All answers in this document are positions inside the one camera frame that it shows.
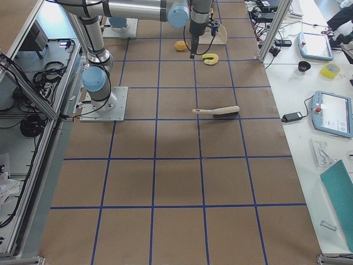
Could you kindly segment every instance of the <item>power adapter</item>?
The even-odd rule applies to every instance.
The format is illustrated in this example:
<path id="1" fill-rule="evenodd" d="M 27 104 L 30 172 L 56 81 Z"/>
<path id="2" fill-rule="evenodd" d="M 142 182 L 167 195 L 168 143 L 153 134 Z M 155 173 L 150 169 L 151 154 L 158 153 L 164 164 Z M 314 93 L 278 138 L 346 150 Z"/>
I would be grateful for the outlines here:
<path id="1" fill-rule="evenodd" d="M 12 98 L 18 101 L 25 101 L 27 97 L 24 93 L 22 93 L 19 87 L 16 87 L 15 90 L 12 92 Z"/>
<path id="2" fill-rule="evenodd" d="M 291 123 L 292 121 L 297 121 L 303 119 L 303 115 L 300 112 L 293 112 L 283 115 L 281 121 L 283 123 Z"/>

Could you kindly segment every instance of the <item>yellow object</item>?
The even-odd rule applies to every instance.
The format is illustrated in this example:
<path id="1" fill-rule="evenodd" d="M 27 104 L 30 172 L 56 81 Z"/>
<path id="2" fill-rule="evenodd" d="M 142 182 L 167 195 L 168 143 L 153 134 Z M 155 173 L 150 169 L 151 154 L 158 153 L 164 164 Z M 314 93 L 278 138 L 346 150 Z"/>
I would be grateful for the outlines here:
<path id="1" fill-rule="evenodd" d="M 219 57 L 217 54 L 204 54 L 202 59 L 206 65 L 215 65 L 218 63 Z"/>
<path id="2" fill-rule="evenodd" d="M 174 47 L 176 51 L 185 51 L 187 49 L 186 45 L 184 40 L 179 40 L 174 44 Z"/>
<path id="3" fill-rule="evenodd" d="M 326 63 L 322 68 L 321 68 L 321 75 L 323 75 L 326 78 L 334 78 L 338 73 L 340 72 L 340 67 L 338 65 L 335 65 L 334 63 Z"/>

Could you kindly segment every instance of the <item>black cup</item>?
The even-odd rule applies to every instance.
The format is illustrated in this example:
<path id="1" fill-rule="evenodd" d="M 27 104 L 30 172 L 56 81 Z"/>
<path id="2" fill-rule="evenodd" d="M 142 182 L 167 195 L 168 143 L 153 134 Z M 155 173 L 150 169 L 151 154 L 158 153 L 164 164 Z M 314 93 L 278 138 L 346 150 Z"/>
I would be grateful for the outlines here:
<path id="1" fill-rule="evenodd" d="M 300 72 L 306 72 L 311 68 L 311 65 L 308 62 L 305 61 L 300 61 L 298 63 L 298 70 Z"/>

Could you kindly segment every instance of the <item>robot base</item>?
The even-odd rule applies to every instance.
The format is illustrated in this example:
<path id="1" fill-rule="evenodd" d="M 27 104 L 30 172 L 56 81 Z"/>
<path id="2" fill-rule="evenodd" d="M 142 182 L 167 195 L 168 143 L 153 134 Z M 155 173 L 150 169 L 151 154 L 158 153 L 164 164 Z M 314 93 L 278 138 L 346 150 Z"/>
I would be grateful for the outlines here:
<path id="1" fill-rule="evenodd" d="M 137 31 L 137 22 L 136 18 L 128 18 L 127 19 L 127 27 L 121 28 L 119 31 L 112 30 L 111 27 L 105 28 L 103 31 L 104 39 L 113 39 L 113 38 L 136 38 Z M 106 25 L 110 25 L 109 20 L 106 20 Z"/>
<path id="2" fill-rule="evenodd" d="M 125 116 L 126 100 L 128 87 L 112 87 L 111 92 L 117 99 L 115 106 L 105 112 L 92 112 L 95 110 L 91 104 L 86 104 L 82 108 L 82 113 L 92 112 L 80 117 L 80 121 L 98 122 L 98 121 L 123 121 Z M 90 100 L 87 93 L 85 100 Z"/>

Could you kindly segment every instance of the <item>robotic arm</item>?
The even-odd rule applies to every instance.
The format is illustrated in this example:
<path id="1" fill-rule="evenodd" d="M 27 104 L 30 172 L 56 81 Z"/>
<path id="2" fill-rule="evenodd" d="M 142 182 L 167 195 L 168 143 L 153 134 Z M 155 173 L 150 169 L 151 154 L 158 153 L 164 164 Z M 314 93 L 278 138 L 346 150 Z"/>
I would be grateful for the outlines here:
<path id="1" fill-rule="evenodd" d="M 90 67 L 82 74 L 92 106 L 105 115 L 116 105 L 117 99 L 108 83 L 113 57 L 105 48 L 98 16 L 168 21 L 175 28 L 183 28 L 191 15 L 192 34 L 190 58 L 197 54 L 199 37 L 212 26 L 212 0 L 50 0 L 77 16 L 81 45 L 87 50 Z"/>
<path id="2" fill-rule="evenodd" d="M 192 34 L 190 58 L 194 58 L 199 36 L 210 26 L 210 9 L 213 0 L 55 0 L 80 21 L 88 60 L 93 64 L 106 63 L 111 56 L 105 49 L 98 23 L 99 15 L 106 17 L 137 18 L 168 21 L 175 28 L 186 26 L 191 17 Z"/>

